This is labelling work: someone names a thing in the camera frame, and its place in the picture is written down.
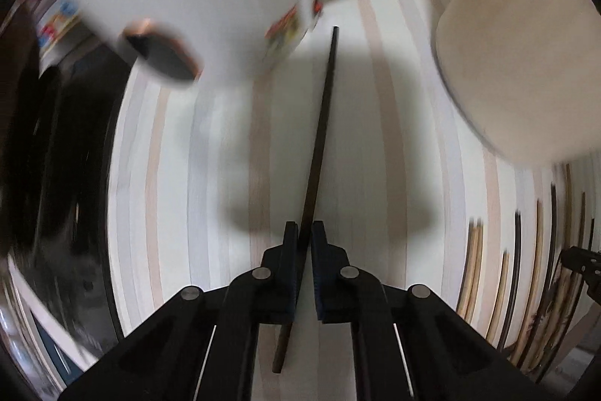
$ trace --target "beige cylinder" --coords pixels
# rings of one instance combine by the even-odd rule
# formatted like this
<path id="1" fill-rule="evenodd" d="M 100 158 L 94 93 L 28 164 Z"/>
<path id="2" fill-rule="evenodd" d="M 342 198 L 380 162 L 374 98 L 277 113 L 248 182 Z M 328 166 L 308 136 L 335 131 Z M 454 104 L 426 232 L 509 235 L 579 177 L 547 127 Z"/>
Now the beige cylinder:
<path id="1" fill-rule="evenodd" d="M 452 0 L 436 31 L 459 108 L 507 159 L 601 147 L 601 15 L 591 0 Z"/>

